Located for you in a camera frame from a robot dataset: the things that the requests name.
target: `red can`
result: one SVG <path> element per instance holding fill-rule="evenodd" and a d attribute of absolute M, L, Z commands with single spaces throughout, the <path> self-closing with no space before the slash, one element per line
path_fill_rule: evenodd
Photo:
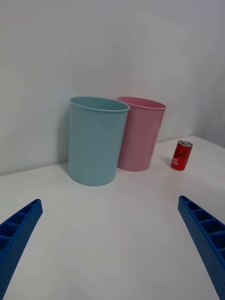
<path fill-rule="evenodd" d="M 193 145 L 190 142 L 178 141 L 174 152 L 171 168 L 176 171 L 183 171 L 188 162 Z"/>

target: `plastic bin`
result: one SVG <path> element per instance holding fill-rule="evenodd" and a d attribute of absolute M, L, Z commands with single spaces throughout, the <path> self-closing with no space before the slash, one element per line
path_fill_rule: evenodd
<path fill-rule="evenodd" d="M 69 176 L 88 186 L 114 179 L 129 106 L 116 100 L 70 100 Z"/>

